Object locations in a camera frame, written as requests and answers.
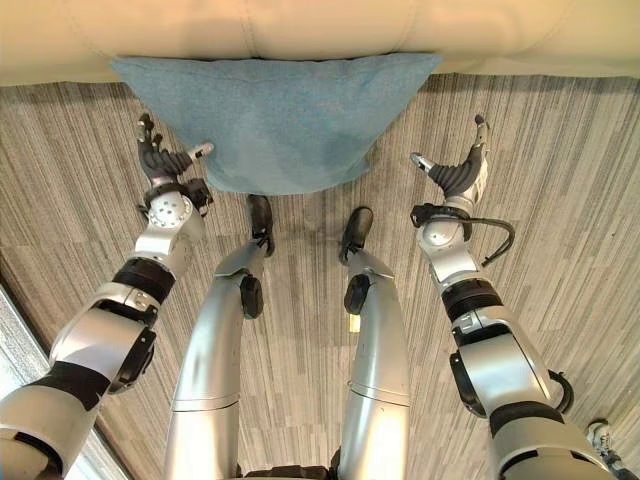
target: white sofa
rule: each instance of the white sofa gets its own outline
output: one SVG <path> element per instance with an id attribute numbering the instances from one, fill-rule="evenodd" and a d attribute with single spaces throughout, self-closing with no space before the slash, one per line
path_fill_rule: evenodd
<path id="1" fill-rule="evenodd" d="M 436 73 L 640 76 L 639 0 L 0 0 L 0 84 L 117 81 L 117 55 L 438 52 Z"/>

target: floor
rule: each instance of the floor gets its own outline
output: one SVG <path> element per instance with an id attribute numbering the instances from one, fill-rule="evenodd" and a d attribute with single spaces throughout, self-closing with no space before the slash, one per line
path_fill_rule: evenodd
<path id="1" fill-rule="evenodd" d="M 337 243 L 351 210 L 376 214 L 368 247 L 396 273 L 411 357 L 410 480 L 489 479 L 488 426 L 460 404 L 455 349 L 409 221 L 440 193 L 407 158 L 461 161 L 473 117 L 493 127 L 478 215 L 517 229 L 488 267 L 550 368 L 576 391 L 570 417 L 615 424 L 614 446 L 640 471 L 640 82 L 551 77 L 429 78 L 371 149 L 358 181 L 272 199 L 277 250 L 264 314 L 245 323 L 240 463 L 327 464 L 339 445 L 356 344 L 342 307 Z M 133 123 L 121 84 L 0 89 L 0 272 L 45 346 L 109 280 L 144 223 Z M 175 139 L 169 135 L 169 141 Z M 206 239 L 156 324 L 156 355 L 131 391 L 107 399 L 98 427 L 138 480 L 161 478 L 169 404 L 198 307 L 220 259 L 248 235 L 243 196 L 214 192 Z M 485 254 L 500 231 L 476 229 Z"/>

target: gray carpet floor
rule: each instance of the gray carpet floor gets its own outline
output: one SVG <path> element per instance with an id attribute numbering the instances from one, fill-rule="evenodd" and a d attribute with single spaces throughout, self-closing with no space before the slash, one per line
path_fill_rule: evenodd
<path id="1" fill-rule="evenodd" d="M 449 321 L 409 220 L 440 192 L 412 151 L 455 164 L 493 127 L 478 215 L 516 226 L 487 269 L 550 368 L 566 372 L 585 427 L 615 425 L 614 446 L 640 471 L 640 83 L 549 77 L 429 78 L 369 152 L 371 172 L 330 190 L 272 199 L 277 251 L 265 264 L 264 314 L 244 326 L 240 463 L 328 464 L 339 445 L 356 336 L 342 307 L 337 245 L 351 210 L 376 214 L 368 247 L 397 275 L 411 359 L 409 479 L 489 479 L 488 425 L 460 404 Z M 144 228 L 146 181 L 133 124 L 143 106 L 121 84 L 0 89 L 0 271 L 51 345 Z M 169 142 L 175 139 L 169 135 Z M 139 480 L 161 478 L 169 404 L 216 264 L 248 235 L 243 196 L 214 192 L 206 238 L 157 323 L 156 355 L 135 389 L 110 397 L 98 426 Z M 479 227 L 478 255 L 500 243 Z"/>

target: black robotic finger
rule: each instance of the black robotic finger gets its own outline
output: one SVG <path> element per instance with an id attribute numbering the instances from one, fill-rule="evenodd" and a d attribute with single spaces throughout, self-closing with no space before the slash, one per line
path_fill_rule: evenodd
<path id="1" fill-rule="evenodd" d="M 151 146 L 153 147 L 153 150 L 155 152 L 159 152 L 160 151 L 160 143 L 162 142 L 163 138 L 164 137 L 160 133 L 156 133 L 153 136 L 153 140 L 151 141 Z"/>

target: black cable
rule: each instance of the black cable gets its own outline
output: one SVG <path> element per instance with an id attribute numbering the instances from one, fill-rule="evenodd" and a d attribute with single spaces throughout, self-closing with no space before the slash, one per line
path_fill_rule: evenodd
<path id="1" fill-rule="evenodd" d="M 462 223 L 462 224 L 480 223 L 480 224 L 489 225 L 492 227 L 499 227 L 506 230 L 508 233 L 507 239 L 504 242 L 502 242 L 502 244 L 496 249 L 495 252 L 493 252 L 488 257 L 485 257 L 484 262 L 482 262 L 483 267 L 486 267 L 490 263 L 497 260 L 498 257 L 507 253 L 507 251 L 511 248 L 511 246 L 513 245 L 513 241 L 516 238 L 516 229 L 513 228 L 513 225 L 511 225 L 509 222 L 506 222 L 504 220 L 498 220 L 495 218 L 431 217 L 425 221 L 425 224 L 434 223 L 434 222 L 455 222 L 455 223 Z"/>
<path id="2" fill-rule="evenodd" d="M 553 370 L 549 370 L 549 377 L 554 382 L 559 383 L 562 387 L 562 398 L 560 399 L 560 403 L 558 403 L 556 410 L 560 413 L 567 413 L 573 406 L 573 387 L 571 386 L 571 383 L 569 383 L 569 380 L 564 378 L 563 372 L 554 372 Z"/>

